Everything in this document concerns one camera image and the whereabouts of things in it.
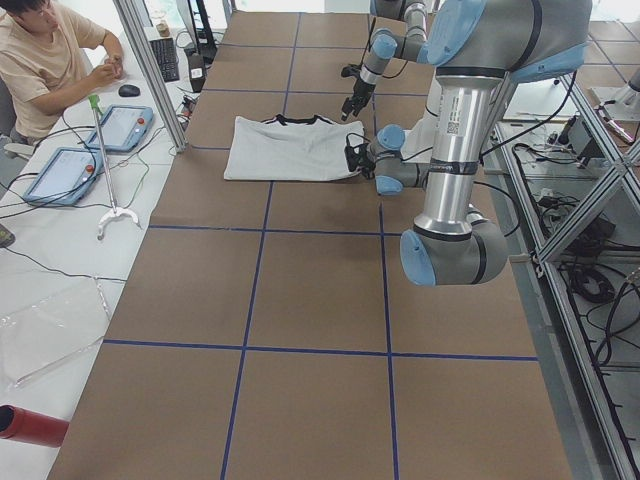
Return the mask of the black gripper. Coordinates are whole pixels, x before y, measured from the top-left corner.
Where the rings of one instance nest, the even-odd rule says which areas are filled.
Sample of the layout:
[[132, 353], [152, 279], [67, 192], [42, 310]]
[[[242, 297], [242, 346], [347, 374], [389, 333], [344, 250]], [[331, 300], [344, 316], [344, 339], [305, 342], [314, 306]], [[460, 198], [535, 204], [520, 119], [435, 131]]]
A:
[[[352, 144], [352, 137], [359, 139], [360, 143], [357, 145]], [[370, 158], [370, 141], [365, 136], [357, 133], [348, 133], [345, 141], [344, 154], [349, 172], [360, 174], [365, 179], [373, 179], [375, 177], [376, 162]]]
[[376, 84], [378, 83], [378, 75], [370, 71], [366, 66], [359, 67], [356, 64], [348, 64], [341, 70], [341, 77], [353, 77], [355, 84], [351, 97], [347, 97], [341, 108], [341, 120], [346, 121], [350, 115], [357, 117], [371, 98]]

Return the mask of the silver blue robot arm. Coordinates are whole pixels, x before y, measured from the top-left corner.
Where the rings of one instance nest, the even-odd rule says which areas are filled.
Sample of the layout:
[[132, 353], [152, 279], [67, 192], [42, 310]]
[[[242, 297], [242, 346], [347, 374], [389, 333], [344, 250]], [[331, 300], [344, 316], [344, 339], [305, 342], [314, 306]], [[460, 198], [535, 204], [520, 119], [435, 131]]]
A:
[[[352, 94], [341, 107], [341, 119], [357, 117], [371, 100], [380, 79], [392, 59], [426, 64], [428, 19], [437, 11], [440, 1], [371, 1], [370, 13], [374, 16], [365, 51], [358, 64], [349, 64], [341, 71], [343, 78], [353, 77]], [[375, 29], [380, 18], [401, 21], [404, 34], [396, 34], [386, 28]]]
[[404, 131], [381, 129], [361, 145], [347, 145], [348, 168], [376, 182], [379, 193], [409, 186], [426, 190], [423, 210], [400, 240], [406, 277], [417, 285], [480, 284], [507, 260], [499, 227], [470, 202], [481, 149], [517, 85], [557, 78], [584, 61], [592, 5], [588, 1], [375, 1], [373, 15], [402, 21], [407, 31], [372, 34], [362, 63], [344, 69], [355, 80], [342, 107], [357, 115], [371, 99], [393, 58], [435, 69], [440, 87], [435, 114], [417, 125], [434, 126], [422, 153], [404, 157]]

